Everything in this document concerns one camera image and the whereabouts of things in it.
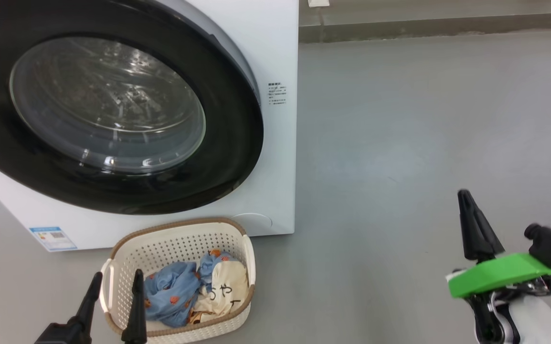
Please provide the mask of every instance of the baseboard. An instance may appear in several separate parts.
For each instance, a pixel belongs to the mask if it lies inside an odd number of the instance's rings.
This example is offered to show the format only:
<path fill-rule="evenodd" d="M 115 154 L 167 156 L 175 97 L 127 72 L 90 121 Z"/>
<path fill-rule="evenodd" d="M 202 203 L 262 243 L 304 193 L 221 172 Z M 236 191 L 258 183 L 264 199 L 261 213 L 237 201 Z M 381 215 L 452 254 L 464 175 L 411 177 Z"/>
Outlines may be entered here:
<path fill-rule="evenodd" d="M 300 43 L 551 30 L 551 13 L 302 26 Z"/>

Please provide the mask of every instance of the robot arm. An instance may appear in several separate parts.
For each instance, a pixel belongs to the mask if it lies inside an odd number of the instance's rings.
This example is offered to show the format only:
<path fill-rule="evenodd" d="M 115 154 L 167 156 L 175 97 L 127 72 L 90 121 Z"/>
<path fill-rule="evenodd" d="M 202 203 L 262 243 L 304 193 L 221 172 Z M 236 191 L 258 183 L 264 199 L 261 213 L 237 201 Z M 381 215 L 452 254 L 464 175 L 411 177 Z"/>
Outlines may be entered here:
<path fill-rule="evenodd" d="M 530 225 L 529 253 L 505 252 L 467 190 L 458 192 L 465 257 L 477 265 L 447 277 L 453 298 L 474 312 L 480 344 L 551 343 L 551 309 L 540 297 L 551 295 L 551 228 Z"/>
<path fill-rule="evenodd" d="M 95 301 L 99 298 L 101 286 L 101 272 L 97 272 L 91 285 L 86 291 L 83 303 L 75 316 L 72 316 L 65 324 L 51 323 L 40 335 L 35 344 L 91 344 L 91 323 Z M 123 331 L 121 340 L 125 344 L 144 344 L 146 336 L 146 312 L 144 309 L 144 274 L 142 270 L 136 270 L 133 279 L 133 300 L 129 313 L 127 328 Z"/>
<path fill-rule="evenodd" d="M 520 344 L 551 343 L 551 308 L 537 296 L 525 295 L 509 303 Z"/>

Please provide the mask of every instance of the green gripper part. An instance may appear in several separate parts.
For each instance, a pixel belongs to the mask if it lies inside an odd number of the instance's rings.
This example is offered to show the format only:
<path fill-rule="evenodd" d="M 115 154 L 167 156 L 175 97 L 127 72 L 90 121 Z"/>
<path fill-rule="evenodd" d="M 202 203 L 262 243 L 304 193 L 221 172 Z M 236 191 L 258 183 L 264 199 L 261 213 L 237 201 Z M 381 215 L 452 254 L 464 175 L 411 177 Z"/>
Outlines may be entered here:
<path fill-rule="evenodd" d="M 551 268 L 529 253 L 513 253 L 477 264 L 450 279 L 448 286 L 452 298 L 467 298 L 544 275 L 551 275 Z"/>

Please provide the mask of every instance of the basket handle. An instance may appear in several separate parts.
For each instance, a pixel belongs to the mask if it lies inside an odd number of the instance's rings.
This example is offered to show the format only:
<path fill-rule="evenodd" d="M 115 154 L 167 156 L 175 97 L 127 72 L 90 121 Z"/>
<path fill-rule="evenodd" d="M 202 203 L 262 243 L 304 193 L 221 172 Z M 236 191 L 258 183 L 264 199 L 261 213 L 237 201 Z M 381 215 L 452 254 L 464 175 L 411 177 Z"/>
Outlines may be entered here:
<path fill-rule="evenodd" d="M 256 260 L 254 259 L 254 248 L 248 235 L 244 235 L 244 249 L 246 254 L 246 265 L 248 268 L 248 283 L 254 285 L 256 283 Z"/>
<path fill-rule="evenodd" d="M 101 267 L 101 274 L 106 275 L 106 269 L 110 268 L 110 279 L 108 283 L 108 303 L 106 303 L 105 290 L 106 290 L 106 279 L 101 280 L 101 290 L 99 292 L 99 304 L 101 304 L 101 309 L 104 313 L 109 313 L 112 309 L 112 294 L 114 294 L 114 266 L 112 266 L 112 259 L 108 258 L 105 264 Z"/>

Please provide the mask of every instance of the gray floor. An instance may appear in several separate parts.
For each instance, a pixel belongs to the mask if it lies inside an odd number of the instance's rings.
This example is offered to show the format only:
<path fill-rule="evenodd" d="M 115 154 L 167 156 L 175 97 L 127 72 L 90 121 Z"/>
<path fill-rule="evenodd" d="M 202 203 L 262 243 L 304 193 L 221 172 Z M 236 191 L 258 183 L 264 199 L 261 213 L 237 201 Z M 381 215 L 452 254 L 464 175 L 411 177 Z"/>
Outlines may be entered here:
<path fill-rule="evenodd" d="M 299 63 L 297 233 L 253 240 L 251 316 L 206 343 L 474 342 L 444 279 L 470 265 L 456 191 L 509 252 L 551 225 L 551 32 L 308 45 Z M 0 205 L 0 344 L 71 316 L 107 253 L 46 253 Z M 93 337 L 118 343 L 98 312 Z"/>

